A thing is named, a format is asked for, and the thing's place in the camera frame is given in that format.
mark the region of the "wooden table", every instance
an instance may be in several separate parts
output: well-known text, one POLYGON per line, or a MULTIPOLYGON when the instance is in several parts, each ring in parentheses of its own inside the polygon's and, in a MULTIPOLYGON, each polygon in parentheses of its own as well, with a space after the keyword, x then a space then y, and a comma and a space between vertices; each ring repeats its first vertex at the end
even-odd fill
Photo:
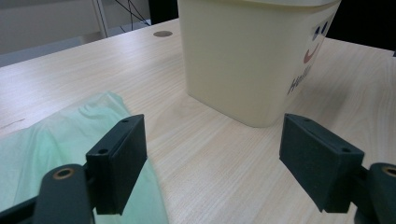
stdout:
MULTIPOLYGON (((100 91, 146 115, 171 223, 353 223, 353 205, 321 214, 278 159, 282 119, 250 128, 186 93, 178 20, 0 68, 0 135, 100 91)), ((365 151, 365 167, 396 163, 396 58, 326 39, 287 112, 365 151)))

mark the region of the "light wood grain surface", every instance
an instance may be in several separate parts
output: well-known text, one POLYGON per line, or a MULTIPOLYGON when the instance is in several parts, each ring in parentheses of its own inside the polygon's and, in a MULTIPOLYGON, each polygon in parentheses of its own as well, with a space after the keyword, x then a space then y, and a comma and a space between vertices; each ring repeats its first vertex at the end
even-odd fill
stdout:
MULTIPOLYGON (((304 82, 287 112, 362 149, 366 168, 396 163, 391 51, 326 39, 304 82)), ((353 205, 321 214, 278 159, 282 119, 250 128, 187 95, 178 20, 0 68, 0 135, 101 91, 146 115, 171 223, 353 223, 353 205)))

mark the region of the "light green towel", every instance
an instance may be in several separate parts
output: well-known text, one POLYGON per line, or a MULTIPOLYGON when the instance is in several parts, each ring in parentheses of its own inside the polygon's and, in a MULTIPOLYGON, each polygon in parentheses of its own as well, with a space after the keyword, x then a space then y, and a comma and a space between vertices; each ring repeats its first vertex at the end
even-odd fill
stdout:
MULTIPOLYGON (((130 117, 122 99, 101 93, 71 105, 31 127, 0 139, 0 211, 37 195, 41 179, 85 154, 119 120, 130 117)), ((97 216, 96 223, 168 223, 161 189, 146 161, 122 216, 97 216)))

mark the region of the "beige plastic bin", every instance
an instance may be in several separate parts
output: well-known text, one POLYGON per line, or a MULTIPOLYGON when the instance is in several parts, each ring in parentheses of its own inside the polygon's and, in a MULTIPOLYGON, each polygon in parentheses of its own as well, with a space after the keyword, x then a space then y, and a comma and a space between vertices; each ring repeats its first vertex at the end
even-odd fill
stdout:
POLYGON ((188 94, 252 127, 301 89, 340 4, 334 0, 178 0, 188 94))

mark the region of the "table hole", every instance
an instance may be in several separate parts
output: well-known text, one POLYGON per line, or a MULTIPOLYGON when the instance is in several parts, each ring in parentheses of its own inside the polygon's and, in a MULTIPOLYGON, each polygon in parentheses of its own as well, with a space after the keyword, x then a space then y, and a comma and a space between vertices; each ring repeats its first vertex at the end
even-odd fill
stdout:
POLYGON ((167 37, 167 36, 172 35, 172 34, 173 33, 170 32, 170 31, 159 31, 159 32, 154 33, 154 35, 157 36, 157 37, 167 37))

